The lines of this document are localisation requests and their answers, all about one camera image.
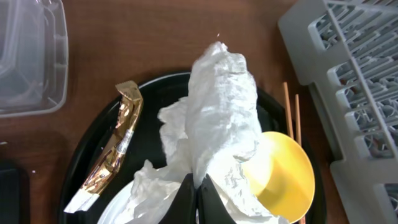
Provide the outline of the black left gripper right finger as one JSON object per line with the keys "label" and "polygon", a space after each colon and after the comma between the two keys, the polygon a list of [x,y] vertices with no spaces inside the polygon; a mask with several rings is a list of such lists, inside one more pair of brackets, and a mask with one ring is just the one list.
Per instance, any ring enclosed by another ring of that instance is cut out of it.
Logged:
{"label": "black left gripper right finger", "polygon": [[198,217],[199,224],[236,224],[208,174],[198,189]]}

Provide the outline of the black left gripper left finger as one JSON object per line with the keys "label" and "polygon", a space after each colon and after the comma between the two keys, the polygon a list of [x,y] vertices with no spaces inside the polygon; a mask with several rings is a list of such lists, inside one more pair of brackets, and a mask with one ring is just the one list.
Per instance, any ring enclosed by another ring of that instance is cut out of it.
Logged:
{"label": "black left gripper left finger", "polygon": [[196,189],[193,174],[187,174],[177,191],[169,209],[159,224],[196,223]]}

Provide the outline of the white paper napkin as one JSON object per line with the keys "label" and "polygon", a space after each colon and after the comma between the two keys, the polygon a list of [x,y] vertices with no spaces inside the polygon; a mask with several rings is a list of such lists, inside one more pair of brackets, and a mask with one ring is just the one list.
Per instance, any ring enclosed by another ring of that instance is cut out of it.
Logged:
{"label": "white paper napkin", "polygon": [[145,161],[115,222],[160,222],[185,176],[193,174],[196,187],[211,177],[235,222],[284,223],[250,191],[241,167],[262,145],[256,105],[245,57],[224,43],[211,44],[193,64],[188,96],[159,111],[166,166],[156,169]]}

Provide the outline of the gold snack wrapper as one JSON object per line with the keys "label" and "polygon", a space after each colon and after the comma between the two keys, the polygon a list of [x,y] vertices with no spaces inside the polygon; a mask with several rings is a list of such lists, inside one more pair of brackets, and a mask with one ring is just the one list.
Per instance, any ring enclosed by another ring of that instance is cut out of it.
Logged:
{"label": "gold snack wrapper", "polygon": [[119,172],[138,123],[144,100],[134,81],[116,85],[122,95],[115,129],[90,174],[63,210],[87,211]]}

